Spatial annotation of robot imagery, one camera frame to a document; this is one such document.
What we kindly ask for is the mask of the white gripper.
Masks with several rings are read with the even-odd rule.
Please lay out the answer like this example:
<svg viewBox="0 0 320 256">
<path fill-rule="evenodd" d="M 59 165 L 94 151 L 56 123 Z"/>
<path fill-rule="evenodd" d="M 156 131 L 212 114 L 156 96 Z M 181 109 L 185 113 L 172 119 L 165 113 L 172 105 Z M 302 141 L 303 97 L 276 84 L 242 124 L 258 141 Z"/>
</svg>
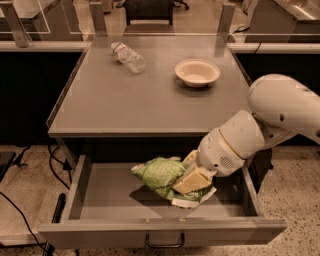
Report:
<svg viewBox="0 0 320 256">
<path fill-rule="evenodd" d="M 218 128 L 208 133 L 201 140 L 197 151 L 192 150 L 182 163 L 190 166 L 197 161 L 204 168 L 196 167 L 180 177 L 172 186 L 178 193 L 188 194 L 206 188 L 212 183 L 211 171 L 216 171 L 217 177 L 226 177 L 241 168 L 245 162 L 227 144 Z"/>
</svg>

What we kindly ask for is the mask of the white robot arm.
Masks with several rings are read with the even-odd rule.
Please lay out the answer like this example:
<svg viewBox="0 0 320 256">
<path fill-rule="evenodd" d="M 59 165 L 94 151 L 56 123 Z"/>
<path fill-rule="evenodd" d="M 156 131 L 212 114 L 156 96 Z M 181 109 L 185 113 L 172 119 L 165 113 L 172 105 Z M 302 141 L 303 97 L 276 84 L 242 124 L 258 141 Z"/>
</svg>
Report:
<svg viewBox="0 0 320 256">
<path fill-rule="evenodd" d="M 210 131 L 185 159 L 186 172 L 174 183 L 180 194 L 212 184 L 241 168 L 257 152 L 297 134 L 320 143 L 320 96 L 295 79 L 268 74 L 249 88 L 248 110 Z"/>
</svg>

